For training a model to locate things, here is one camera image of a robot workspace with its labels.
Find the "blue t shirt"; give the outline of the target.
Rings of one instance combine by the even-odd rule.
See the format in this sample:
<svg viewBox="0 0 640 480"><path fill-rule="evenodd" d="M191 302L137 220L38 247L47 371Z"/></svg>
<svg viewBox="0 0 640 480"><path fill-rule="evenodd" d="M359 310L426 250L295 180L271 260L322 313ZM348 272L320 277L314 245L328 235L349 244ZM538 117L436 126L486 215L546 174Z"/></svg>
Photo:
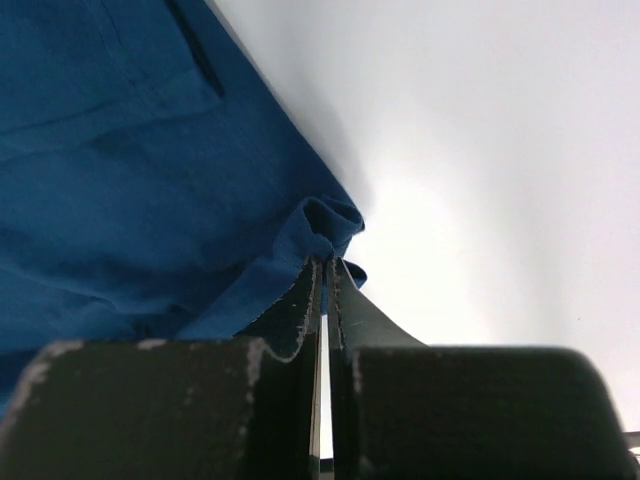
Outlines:
<svg viewBox="0 0 640 480"><path fill-rule="evenodd" d="M363 218L203 1L1 5L1 397L62 339L222 338Z"/></svg>

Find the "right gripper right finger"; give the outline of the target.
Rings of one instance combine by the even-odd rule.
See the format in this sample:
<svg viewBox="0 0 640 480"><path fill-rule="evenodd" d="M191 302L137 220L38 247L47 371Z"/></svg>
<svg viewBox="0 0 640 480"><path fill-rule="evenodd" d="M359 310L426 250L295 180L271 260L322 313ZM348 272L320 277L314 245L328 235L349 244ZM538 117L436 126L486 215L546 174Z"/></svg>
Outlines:
<svg viewBox="0 0 640 480"><path fill-rule="evenodd" d="M338 479L626 479L606 385L566 348L428 346L327 265Z"/></svg>

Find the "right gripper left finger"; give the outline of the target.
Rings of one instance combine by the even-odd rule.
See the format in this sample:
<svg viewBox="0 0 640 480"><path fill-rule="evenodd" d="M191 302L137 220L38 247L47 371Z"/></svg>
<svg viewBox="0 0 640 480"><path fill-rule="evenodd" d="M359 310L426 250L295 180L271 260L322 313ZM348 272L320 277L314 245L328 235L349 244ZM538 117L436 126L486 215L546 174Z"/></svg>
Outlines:
<svg viewBox="0 0 640 480"><path fill-rule="evenodd" d="M56 342L1 426L5 479L315 479L323 268L228 340Z"/></svg>

